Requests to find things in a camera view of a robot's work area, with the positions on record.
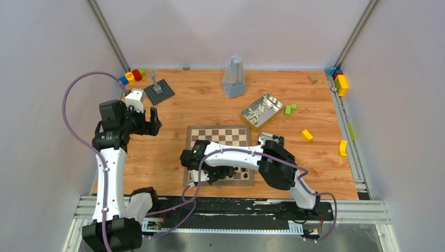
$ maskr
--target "gray baseplate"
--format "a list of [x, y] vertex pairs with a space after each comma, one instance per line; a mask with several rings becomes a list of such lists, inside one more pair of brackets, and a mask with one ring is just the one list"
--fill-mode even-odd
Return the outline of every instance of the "gray baseplate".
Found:
[[152, 102], [153, 106], [175, 95], [175, 92], [173, 92], [172, 88], [164, 79], [158, 81], [157, 84], [162, 88], [162, 93], [160, 94], [156, 94], [153, 88], [154, 85], [144, 88], [144, 91]]

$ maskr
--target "chessboard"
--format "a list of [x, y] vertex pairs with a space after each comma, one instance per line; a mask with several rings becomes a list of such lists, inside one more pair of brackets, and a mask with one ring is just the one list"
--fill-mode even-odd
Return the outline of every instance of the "chessboard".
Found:
[[[187, 127], [187, 140], [185, 148], [191, 150], [196, 140], [208, 140], [219, 144], [231, 146], [250, 146], [250, 128], [248, 125], [197, 125]], [[202, 186], [239, 186], [253, 185], [253, 171], [243, 167], [235, 167], [233, 177], [209, 185], [203, 182]], [[190, 171], [184, 168], [184, 186], [192, 182]]]

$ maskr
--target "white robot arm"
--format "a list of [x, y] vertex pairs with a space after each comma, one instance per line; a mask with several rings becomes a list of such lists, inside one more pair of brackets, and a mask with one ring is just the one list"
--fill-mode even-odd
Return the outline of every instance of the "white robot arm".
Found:
[[[113, 251], [141, 247], [142, 221], [157, 202], [156, 192], [148, 187], [134, 191], [128, 207], [124, 205], [123, 171], [130, 134], [157, 135], [162, 126], [155, 108], [150, 108], [150, 121], [145, 121], [143, 98], [143, 90], [133, 89], [125, 97], [125, 103], [111, 100], [99, 105], [102, 121], [96, 127], [92, 145], [105, 159], [108, 183], [104, 180], [102, 161], [96, 155], [99, 170], [96, 207], [92, 224], [82, 228], [83, 240], [94, 251], [106, 251], [101, 229], [103, 212], [109, 245]], [[103, 205], [104, 196], [107, 198], [106, 207]]]
[[238, 147], [197, 140], [192, 150], [183, 151], [181, 164], [191, 170], [192, 180], [198, 182], [198, 165], [203, 157], [224, 149], [239, 151], [223, 151], [209, 156], [201, 170], [202, 181], [211, 184], [225, 176], [233, 175], [233, 167], [243, 167], [259, 172], [271, 187], [288, 191], [299, 208], [315, 211], [318, 208], [320, 197], [315, 196], [315, 191], [309, 188], [303, 178], [298, 180], [300, 171], [261, 155], [265, 153], [295, 164], [295, 157], [274, 141], [266, 141], [264, 145]]

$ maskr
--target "wooden floor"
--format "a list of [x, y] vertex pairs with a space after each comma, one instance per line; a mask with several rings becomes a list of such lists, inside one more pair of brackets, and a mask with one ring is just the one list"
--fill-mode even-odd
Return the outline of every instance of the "wooden floor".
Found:
[[[338, 156], [342, 139], [334, 105], [324, 72], [311, 72], [318, 82], [311, 84], [307, 72], [246, 71], [247, 93], [227, 99], [222, 93], [223, 70], [157, 70], [157, 79], [165, 79], [176, 95], [158, 104], [163, 126], [158, 136], [133, 135], [128, 146], [124, 171], [124, 192], [153, 186], [158, 195], [180, 195], [183, 186], [183, 167], [179, 156], [185, 148], [189, 125], [242, 124], [240, 112], [265, 92], [283, 104], [296, 103], [298, 110], [290, 117], [284, 114], [262, 131], [285, 137], [285, 148], [295, 155], [296, 163], [309, 169], [305, 180], [318, 192], [331, 192], [337, 199], [356, 200], [357, 193], [348, 159]], [[151, 85], [145, 79], [128, 88]], [[144, 100], [148, 110], [151, 103]], [[314, 139], [306, 143], [300, 132], [308, 129]], [[252, 144], [258, 134], [251, 132]], [[202, 187], [201, 196], [274, 197], [289, 198], [285, 191], [269, 187], [259, 173], [254, 186]]]

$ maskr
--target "white wall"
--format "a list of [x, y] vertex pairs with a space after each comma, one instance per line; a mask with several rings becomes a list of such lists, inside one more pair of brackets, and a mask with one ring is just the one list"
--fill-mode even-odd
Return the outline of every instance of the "white wall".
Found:
[[[63, 94], [87, 71], [123, 72], [85, 1], [1, 1], [0, 34], [0, 250], [61, 251], [96, 173], [63, 123]], [[120, 94], [107, 77], [79, 83], [74, 129], [90, 142], [98, 104]]]
[[369, 0], [97, 0], [131, 67], [325, 68]]
[[346, 104], [401, 251], [443, 251], [445, 2], [380, 1], [343, 66]]

